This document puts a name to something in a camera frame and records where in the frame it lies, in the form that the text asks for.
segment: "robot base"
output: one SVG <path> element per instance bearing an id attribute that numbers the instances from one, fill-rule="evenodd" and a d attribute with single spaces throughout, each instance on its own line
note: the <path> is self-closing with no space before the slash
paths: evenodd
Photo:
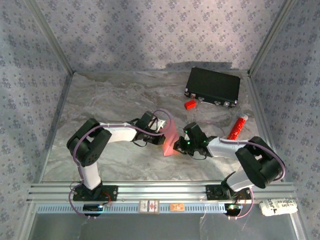
<path id="1" fill-rule="evenodd" d="M 243 188 L 238 192 L 231 192 L 231 190 L 224 189 L 222 185 L 206 185 L 206 199 L 213 200 L 251 200 L 249 188 Z"/>
<path id="2" fill-rule="evenodd" d="M 100 183 L 95 189 L 89 190 L 83 184 L 77 187 L 73 194 L 75 202 L 114 202 L 117 200 L 118 186 Z"/>

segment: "black case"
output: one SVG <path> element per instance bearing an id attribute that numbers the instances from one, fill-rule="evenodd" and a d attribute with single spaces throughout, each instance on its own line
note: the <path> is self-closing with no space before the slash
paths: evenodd
<path id="1" fill-rule="evenodd" d="M 238 103 L 240 78 L 193 67 L 184 94 L 191 99 L 233 108 Z"/>

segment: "patterned wallpaper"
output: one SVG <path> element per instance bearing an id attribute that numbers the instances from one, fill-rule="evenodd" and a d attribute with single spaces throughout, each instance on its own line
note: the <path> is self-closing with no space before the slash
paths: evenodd
<path id="1" fill-rule="evenodd" d="M 72 68 L 103 72 L 247 70 L 284 0 L 37 2 Z"/>
<path id="2" fill-rule="evenodd" d="M 310 235 L 320 239 L 320 1 L 299 1 L 253 77 Z"/>
<path id="3" fill-rule="evenodd" d="M 23 1 L 0 2 L 0 239 L 16 239 L 66 73 Z"/>

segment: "white tape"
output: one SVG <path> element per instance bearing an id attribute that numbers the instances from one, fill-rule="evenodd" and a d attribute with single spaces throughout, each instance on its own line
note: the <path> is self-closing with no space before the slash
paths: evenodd
<path id="1" fill-rule="evenodd" d="M 293 214 L 298 211 L 297 202 L 291 198 L 265 199 L 259 204 L 265 216 Z"/>

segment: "red object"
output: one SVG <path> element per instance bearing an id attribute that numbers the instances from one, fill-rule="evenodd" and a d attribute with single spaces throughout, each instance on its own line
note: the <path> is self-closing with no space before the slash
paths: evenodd
<path id="1" fill-rule="evenodd" d="M 236 140 L 239 133 L 241 132 L 242 128 L 245 125 L 245 122 L 248 120 L 248 116 L 245 114 L 242 114 L 238 120 L 235 122 L 229 136 L 227 139 L 229 140 Z"/>
<path id="2" fill-rule="evenodd" d="M 197 102 L 195 100 L 187 101 L 184 104 L 185 109 L 192 109 L 197 105 Z"/>

